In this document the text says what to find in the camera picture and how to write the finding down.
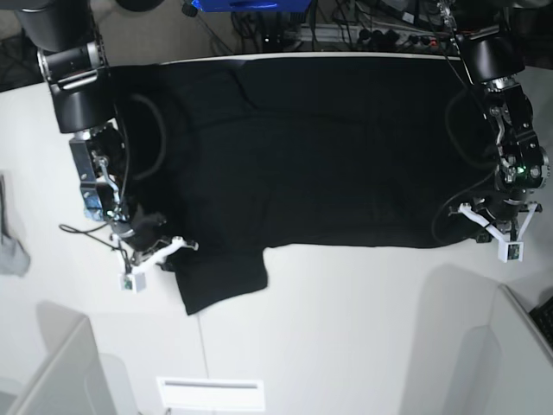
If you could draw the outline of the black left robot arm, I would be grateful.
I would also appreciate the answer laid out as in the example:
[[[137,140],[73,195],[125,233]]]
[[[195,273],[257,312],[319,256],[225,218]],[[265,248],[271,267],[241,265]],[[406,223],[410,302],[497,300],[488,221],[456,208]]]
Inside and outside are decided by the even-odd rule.
[[[515,5],[436,4],[467,73],[464,91],[480,104],[495,135],[492,160],[479,164],[487,171],[485,177],[451,196],[441,209],[477,224],[475,240],[497,240],[503,262],[522,260],[524,234],[542,209],[529,196],[550,176],[550,160],[533,128],[531,103],[517,80],[524,60],[506,14]],[[470,16],[472,10],[476,16]]]

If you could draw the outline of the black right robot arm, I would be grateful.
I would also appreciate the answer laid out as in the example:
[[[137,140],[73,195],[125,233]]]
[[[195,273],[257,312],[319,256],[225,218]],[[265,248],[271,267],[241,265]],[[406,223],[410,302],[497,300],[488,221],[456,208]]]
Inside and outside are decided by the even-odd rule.
[[[79,175],[86,214],[111,229],[110,248],[121,254],[123,274],[136,275],[153,266],[174,268],[167,259],[198,244],[161,233],[163,214],[147,214],[130,192],[132,181],[151,177],[162,167],[168,131],[159,108],[143,95],[132,101],[145,105],[159,130],[153,164],[134,174],[130,140],[112,91],[111,68],[87,1],[4,1],[14,10],[24,32],[37,48],[41,75],[48,84],[60,132],[69,142]]]

